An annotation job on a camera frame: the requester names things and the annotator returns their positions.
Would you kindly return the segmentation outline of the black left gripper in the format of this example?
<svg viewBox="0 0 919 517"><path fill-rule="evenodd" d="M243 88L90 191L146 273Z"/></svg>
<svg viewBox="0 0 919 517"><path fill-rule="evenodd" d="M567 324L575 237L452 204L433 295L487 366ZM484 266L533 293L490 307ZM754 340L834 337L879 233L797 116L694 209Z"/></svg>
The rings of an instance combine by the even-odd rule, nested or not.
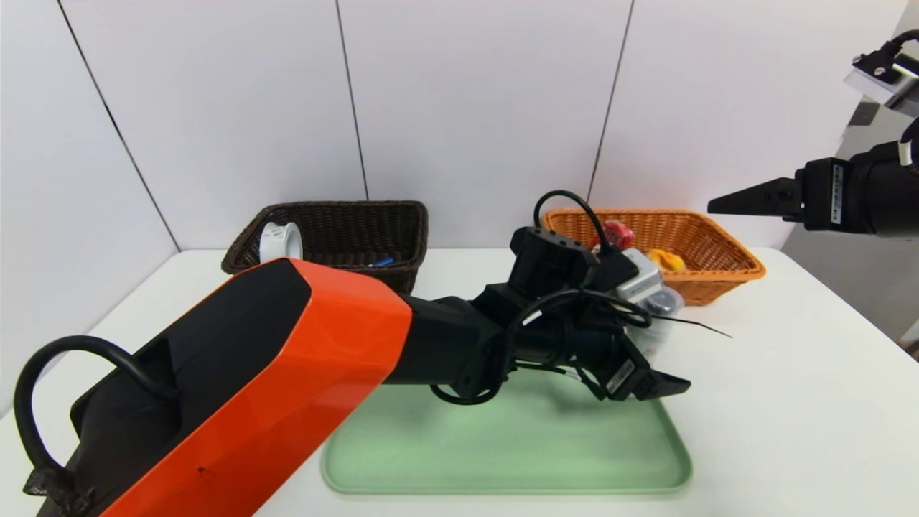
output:
<svg viewBox="0 0 919 517"><path fill-rule="evenodd" d="M650 401L681 395L692 386L687 379L649 370L623 328L568 328L564 360L600 401L623 401L631 392L637 400Z"/></svg>

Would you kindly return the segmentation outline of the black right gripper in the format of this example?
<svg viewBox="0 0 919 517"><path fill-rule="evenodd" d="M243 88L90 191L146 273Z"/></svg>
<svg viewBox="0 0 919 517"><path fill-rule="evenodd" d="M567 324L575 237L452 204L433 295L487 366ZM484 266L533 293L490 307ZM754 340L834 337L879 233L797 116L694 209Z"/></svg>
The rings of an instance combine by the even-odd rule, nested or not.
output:
<svg viewBox="0 0 919 517"><path fill-rule="evenodd" d="M710 215L778 217L808 231L860 233L877 238L918 235L917 173L900 163L896 141L848 160L824 159L804 189L801 172L716 197ZM806 200L803 205L802 193Z"/></svg>

